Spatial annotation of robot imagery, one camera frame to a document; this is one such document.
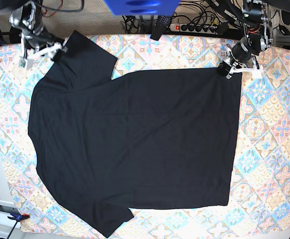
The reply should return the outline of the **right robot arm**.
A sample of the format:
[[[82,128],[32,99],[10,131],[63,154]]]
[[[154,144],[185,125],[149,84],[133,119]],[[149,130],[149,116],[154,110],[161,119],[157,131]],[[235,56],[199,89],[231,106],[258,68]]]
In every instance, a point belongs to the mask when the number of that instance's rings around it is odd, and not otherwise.
[[[63,52],[67,52],[64,39],[48,32],[44,26],[42,6],[43,1],[31,0],[14,10],[9,18],[12,27],[20,30],[19,65],[22,68],[29,67],[37,57],[47,56],[56,61]]]

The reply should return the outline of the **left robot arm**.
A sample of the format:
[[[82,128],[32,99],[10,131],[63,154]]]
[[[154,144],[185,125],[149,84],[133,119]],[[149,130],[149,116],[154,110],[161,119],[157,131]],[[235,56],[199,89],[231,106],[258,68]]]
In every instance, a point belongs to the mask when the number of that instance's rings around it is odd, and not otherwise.
[[[226,3],[241,23],[243,37],[234,46],[226,46],[226,56],[217,72],[227,79],[235,73],[243,72],[251,73],[254,79],[259,79],[264,68],[257,61],[257,56],[273,43],[269,5],[263,0],[244,0],[242,8],[238,9],[230,0]]]

